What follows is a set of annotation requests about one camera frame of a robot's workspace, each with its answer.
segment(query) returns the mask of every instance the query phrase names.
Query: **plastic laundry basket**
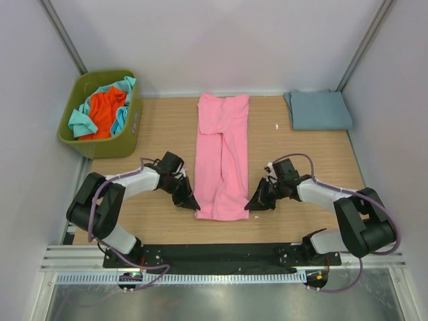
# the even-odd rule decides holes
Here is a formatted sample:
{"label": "plastic laundry basket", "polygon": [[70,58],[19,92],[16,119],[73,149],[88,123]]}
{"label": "plastic laundry basket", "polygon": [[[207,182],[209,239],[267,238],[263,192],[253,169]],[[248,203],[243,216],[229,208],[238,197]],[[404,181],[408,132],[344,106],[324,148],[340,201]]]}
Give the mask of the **plastic laundry basket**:
{"label": "plastic laundry basket", "polygon": [[114,158],[131,155],[134,152],[138,138],[142,108],[137,85],[132,89],[125,126],[116,136],[106,139],[77,140],[73,137],[73,131],[68,128],[68,120],[73,109],[78,109],[80,104],[83,104],[85,99],[100,86],[123,80],[125,76],[134,77],[134,74],[129,70],[104,70],[89,72],[77,79],[68,98],[66,110],[62,115],[60,127],[58,128],[58,138],[88,158]]}

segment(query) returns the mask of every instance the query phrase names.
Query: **blue cloth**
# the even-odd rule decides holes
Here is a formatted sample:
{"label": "blue cloth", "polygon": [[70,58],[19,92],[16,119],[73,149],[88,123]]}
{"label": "blue cloth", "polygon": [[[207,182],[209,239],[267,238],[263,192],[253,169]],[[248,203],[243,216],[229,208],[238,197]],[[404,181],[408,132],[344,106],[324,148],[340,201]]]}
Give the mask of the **blue cloth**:
{"label": "blue cloth", "polygon": [[116,120],[114,121],[112,128],[110,129],[110,134],[116,136],[120,133],[125,126],[126,117],[128,116],[128,107],[119,107],[116,112]]}
{"label": "blue cloth", "polygon": [[73,130],[74,137],[88,135],[98,130],[89,116],[82,114],[76,109],[72,112],[68,127]]}
{"label": "blue cloth", "polygon": [[[87,134],[95,133],[98,130],[98,127],[92,122],[92,120],[88,117],[91,107],[91,96],[94,94],[97,94],[98,92],[107,92],[111,87],[116,87],[123,92],[126,92],[126,100],[125,100],[125,107],[128,107],[131,101],[131,93],[132,89],[135,85],[136,79],[133,77],[125,76],[123,80],[120,80],[118,82],[114,82],[113,84],[101,86],[99,87],[94,93],[92,93],[89,97],[86,98],[85,102],[79,106],[79,110],[74,110],[72,115],[70,116],[70,119],[68,121],[68,128],[73,130],[74,138],[81,137]],[[123,115],[121,114],[123,122],[126,120],[126,115],[128,114],[128,111]],[[114,131],[116,134],[118,134],[123,129],[123,125],[116,125],[116,130]]]}
{"label": "blue cloth", "polygon": [[294,130],[346,130],[352,118],[340,92],[299,92],[284,94]]}

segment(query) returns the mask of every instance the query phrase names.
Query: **wooden surface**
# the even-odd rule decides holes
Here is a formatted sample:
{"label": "wooden surface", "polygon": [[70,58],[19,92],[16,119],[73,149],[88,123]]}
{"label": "wooden surface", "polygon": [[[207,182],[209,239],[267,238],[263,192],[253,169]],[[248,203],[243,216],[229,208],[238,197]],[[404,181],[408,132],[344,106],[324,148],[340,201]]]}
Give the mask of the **wooden surface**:
{"label": "wooden surface", "polygon": [[[179,155],[193,184],[198,98],[144,99],[138,144],[127,158],[98,159],[92,171],[112,175],[139,166],[140,157],[162,158],[169,150]],[[303,152],[313,159],[316,176],[341,187],[363,187],[345,131],[292,131],[281,96],[251,97],[248,118],[249,197],[263,168],[278,157]],[[301,175],[308,161],[292,158]],[[301,241],[310,232],[336,227],[336,217],[312,204],[283,199],[275,211],[250,213],[245,221],[196,220],[191,210],[176,208],[164,191],[136,195],[122,204],[119,223],[143,243],[267,243]],[[87,234],[76,231],[74,244],[87,244]]]}

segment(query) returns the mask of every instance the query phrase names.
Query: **black mounting plate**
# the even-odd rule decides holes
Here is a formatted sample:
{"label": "black mounting plate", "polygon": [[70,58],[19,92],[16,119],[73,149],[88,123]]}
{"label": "black mounting plate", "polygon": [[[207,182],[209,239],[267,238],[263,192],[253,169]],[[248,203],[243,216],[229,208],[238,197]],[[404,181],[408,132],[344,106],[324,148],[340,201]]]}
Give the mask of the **black mounting plate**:
{"label": "black mounting plate", "polygon": [[[296,243],[144,245],[144,265],[169,264],[169,274],[264,275],[295,273],[299,266],[341,265],[340,255],[327,253],[306,258]],[[107,250],[105,268],[128,268]],[[162,270],[150,271],[159,274]]]}

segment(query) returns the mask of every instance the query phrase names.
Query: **pink cloth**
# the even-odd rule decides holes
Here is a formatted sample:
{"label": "pink cloth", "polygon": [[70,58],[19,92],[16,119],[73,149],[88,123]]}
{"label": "pink cloth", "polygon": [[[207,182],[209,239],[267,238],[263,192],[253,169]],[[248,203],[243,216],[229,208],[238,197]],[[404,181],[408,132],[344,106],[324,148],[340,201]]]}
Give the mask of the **pink cloth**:
{"label": "pink cloth", "polygon": [[198,219],[248,219],[249,96],[199,98],[195,159]]}

